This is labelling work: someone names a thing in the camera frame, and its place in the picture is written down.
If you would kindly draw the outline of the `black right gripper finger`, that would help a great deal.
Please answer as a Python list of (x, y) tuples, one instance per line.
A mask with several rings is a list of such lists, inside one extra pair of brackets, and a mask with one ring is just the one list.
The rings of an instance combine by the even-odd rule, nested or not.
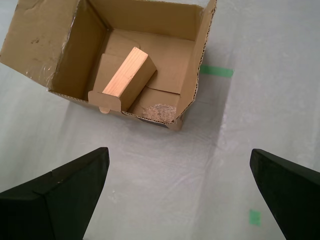
[(262, 149), (253, 149), (250, 169), (287, 240), (320, 238), (320, 174)]
[(99, 147), (1, 192), (2, 240), (81, 240), (103, 191), (109, 149)]

